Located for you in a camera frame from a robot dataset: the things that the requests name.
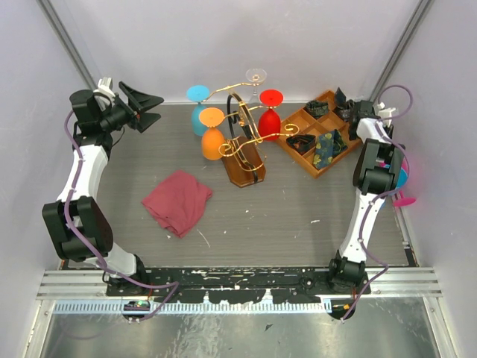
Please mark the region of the blue wine glass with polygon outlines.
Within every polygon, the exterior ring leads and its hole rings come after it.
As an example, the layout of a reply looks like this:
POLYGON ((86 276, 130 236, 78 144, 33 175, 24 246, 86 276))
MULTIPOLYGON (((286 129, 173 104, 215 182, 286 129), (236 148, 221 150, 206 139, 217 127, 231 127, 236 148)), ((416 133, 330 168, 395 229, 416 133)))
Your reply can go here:
POLYGON ((195 135, 203 136, 208 129, 199 119, 200 113, 206 108, 203 101, 209 97, 209 89, 204 85, 194 85, 187 89, 186 97, 196 103, 191 114, 192 130, 195 135))
POLYGON ((381 167, 385 170, 385 179, 386 179, 386 186, 385 186, 385 191, 389 192, 395 189, 401 189, 406 181, 408 180, 408 173, 406 170, 404 170, 403 167, 400 168, 399 174, 396 175, 393 172, 389 172, 390 166, 388 164, 382 163, 381 167), (391 184, 394 182, 394 180, 397 180, 396 185, 394 188, 391 187, 391 184))

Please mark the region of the pink wine glass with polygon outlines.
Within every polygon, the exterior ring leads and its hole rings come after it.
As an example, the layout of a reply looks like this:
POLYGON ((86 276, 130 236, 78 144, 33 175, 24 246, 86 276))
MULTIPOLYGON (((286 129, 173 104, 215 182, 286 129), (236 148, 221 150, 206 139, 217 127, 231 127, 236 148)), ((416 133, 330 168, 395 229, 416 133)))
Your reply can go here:
MULTIPOLYGON (((406 159, 404 159, 402 161, 401 167, 403 167, 404 170, 407 171, 408 176, 409 176, 409 166, 408 166, 408 163, 407 163, 406 159)), ((393 206, 396 207, 396 208, 406 207, 406 206, 414 204, 416 202, 416 200, 417 199, 415 197, 411 197, 411 196, 406 195, 401 188, 401 189, 398 189, 398 193, 395 195, 395 199, 393 200, 393 206)))

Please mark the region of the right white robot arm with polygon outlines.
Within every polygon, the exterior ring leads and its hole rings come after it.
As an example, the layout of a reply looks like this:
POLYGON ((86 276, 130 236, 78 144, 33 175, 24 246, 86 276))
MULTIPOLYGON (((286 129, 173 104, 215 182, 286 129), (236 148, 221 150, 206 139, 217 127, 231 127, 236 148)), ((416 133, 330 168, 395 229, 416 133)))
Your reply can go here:
POLYGON ((327 285, 337 294, 359 288, 365 281, 367 247, 373 226, 385 199, 397 189, 404 159, 403 152, 392 142, 392 119, 398 115, 395 107, 357 104, 350 121, 349 138, 360 139, 363 148, 353 173, 356 200, 350 226, 330 260, 327 285))

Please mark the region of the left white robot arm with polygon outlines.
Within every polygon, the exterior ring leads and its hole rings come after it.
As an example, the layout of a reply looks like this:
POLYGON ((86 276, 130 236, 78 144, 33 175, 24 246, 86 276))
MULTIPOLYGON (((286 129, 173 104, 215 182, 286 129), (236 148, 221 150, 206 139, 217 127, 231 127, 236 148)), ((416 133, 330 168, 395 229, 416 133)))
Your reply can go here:
POLYGON ((126 95, 113 91, 112 78, 102 78, 96 89, 82 89, 69 97, 72 106, 64 131, 72 144, 73 164, 56 201, 45 204, 42 218, 57 256, 87 263, 110 276, 109 282, 132 295, 152 289, 141 259, 114 242, 113 230, 96 202, 102 173, 115 145, 113 132, 131 128, 143 133, 160 119, 152 109, 163 98, 119 82, 126 95))

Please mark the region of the orange wine glass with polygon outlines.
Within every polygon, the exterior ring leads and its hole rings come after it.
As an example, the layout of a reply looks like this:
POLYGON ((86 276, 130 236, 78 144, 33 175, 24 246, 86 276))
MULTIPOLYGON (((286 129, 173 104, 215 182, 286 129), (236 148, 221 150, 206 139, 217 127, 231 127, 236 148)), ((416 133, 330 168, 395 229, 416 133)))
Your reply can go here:
POLYGON ((225 138, 218 126, 224 120, 223 111, 217 107, 208 107, 200 113, 199 120, 207 127, 201 140, 203 156, 208 160, 220 160, 222 154, 219 148, 225 143, 225 138))

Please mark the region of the clear wine glass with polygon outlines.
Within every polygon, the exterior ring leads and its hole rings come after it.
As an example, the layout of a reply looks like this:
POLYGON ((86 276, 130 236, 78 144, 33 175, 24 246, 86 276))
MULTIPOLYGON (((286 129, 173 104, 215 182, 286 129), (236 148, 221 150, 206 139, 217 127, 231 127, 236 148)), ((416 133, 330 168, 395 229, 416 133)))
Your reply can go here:
POLYGON ((261 85, 267 78, 267 72, 262 68, 251 68, 246 71, 246 79, 253 86, 252 97, 254 99, 258 98, 258 89, 257 87, 261 85))

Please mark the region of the red wine glass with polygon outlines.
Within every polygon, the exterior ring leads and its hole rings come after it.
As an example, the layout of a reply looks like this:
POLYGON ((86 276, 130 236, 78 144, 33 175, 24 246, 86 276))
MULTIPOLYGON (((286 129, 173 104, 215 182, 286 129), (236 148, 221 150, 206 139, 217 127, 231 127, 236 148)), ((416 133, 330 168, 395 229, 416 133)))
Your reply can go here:
POLYGON ((259 119, 259 134, 265 141, 274 141, 279 137, 281 129, 281 119, 275 111, 275 107, 281 105, 283 94, 277 89, 267 89, 260 94, 261 103, 267 110, 259 119))

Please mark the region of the dark red cloth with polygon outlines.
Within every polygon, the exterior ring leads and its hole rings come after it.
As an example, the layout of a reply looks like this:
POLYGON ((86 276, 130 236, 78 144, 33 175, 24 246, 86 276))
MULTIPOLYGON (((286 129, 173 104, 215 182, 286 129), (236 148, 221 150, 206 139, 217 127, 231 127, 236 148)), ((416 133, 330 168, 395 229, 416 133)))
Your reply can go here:
POLYGON ((160 227, 183 238, 201 219, 211 197, 207 185, 177 170, 143 198, 142 204, 160 227))

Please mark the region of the black rolled tie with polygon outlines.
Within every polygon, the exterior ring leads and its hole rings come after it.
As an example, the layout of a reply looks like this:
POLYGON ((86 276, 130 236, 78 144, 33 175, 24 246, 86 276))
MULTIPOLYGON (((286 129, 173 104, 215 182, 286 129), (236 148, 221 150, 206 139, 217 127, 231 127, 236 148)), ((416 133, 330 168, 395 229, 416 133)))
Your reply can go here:
POLYGON ((316 136, 312 134, 298 134, 286 138, 287 145, 298 154, 304 155, 316 146, 316 136))

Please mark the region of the dark green rolled tie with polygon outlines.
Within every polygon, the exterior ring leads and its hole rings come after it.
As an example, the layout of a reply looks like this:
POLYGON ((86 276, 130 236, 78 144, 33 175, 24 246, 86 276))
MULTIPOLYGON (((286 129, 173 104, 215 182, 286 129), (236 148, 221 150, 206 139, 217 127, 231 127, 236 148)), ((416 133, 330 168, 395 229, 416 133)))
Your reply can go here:
POLYGON ((329 112, 329 105, 326 101, 312 100, 306 103, 305 111, 313 118, 319 119, 329 112))

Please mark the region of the wooden compartment tray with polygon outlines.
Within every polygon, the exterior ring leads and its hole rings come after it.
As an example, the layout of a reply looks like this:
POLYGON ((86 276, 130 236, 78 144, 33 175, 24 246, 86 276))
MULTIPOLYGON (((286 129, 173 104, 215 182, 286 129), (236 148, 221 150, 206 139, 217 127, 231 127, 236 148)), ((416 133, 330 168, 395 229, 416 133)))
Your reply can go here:
POLYGON ((285 137, 282 136, 275 141, 275 143, 281 149, 283 149, 294 160, 295 163, 299 164, 313 178, 319 178, 322 174, 331 169, 335 164, 343 160, 348 154, 355 151, 362 144, 360 139, 349 140, 349 124, 342 120, 334 112, 334 109, 336 108, 335 93, 332 90, 323 92, 316 98, 316 100, 325 101, 328 103, 329 112, 327 114, 321 116, 319 119, 315 119, 305 111, 304 107, 302 107, 295 113, 291 114, 287 119, 282 121, 282 131, 285 130, 285 126, 287 124, 294 124, 300 129, 298 134, 311 134, 318 138, 320 135, 324 135, 327 132, 338 130, 341 134, 342 140, 347 145, 347 149, 334 158, 332 163, 327 167, 323 169, 316 169, 313 166, 313 159, 315 155, 315 150, 313 148, 310 148, 304 154, 299 154, 295 149, 286 143, 285 137))

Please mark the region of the blue floral folded tie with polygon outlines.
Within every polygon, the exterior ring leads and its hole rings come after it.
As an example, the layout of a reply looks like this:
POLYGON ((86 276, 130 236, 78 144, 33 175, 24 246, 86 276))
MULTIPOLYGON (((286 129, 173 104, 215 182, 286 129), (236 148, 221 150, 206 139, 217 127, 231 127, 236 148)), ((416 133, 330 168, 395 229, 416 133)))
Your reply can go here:
POLYGON ((321 134, 316 139, 315 155, 312 164, 317 170, 324 169, 332 164, 333 160, 348 149, 341 132, 333 130, 321 134))

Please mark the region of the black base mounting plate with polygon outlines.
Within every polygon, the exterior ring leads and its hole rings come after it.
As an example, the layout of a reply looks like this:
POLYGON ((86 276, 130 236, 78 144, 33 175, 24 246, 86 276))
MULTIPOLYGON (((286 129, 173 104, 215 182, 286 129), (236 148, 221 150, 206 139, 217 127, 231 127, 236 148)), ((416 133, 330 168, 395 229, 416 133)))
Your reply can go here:
POLYGON ((328 280, 329 270, 316 267, 165 267, 151 268, 136 277, 146 279, 155 286, 146 289, 119 278, 104 274, 107 296, 151 295, 157 303, 171 294, 168 284, 179 283, 168 303, 212 304, 259 303, 271 295, 273 304, 318 303, 321 295, 348 295, 364 287, 363 280, 355 284, 333 283, 328 280))

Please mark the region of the dark patterned rolled tie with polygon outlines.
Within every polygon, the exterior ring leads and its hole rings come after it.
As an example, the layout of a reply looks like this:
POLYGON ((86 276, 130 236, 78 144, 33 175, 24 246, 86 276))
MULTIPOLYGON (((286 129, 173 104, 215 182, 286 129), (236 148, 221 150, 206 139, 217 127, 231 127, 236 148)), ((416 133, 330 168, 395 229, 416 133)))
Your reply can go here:
POLYGON ((335 109, 333 112, 345 122, 353 122, 357 119, 357 103, 346 97, 344 92, 338 87, 334 96, 335 109))

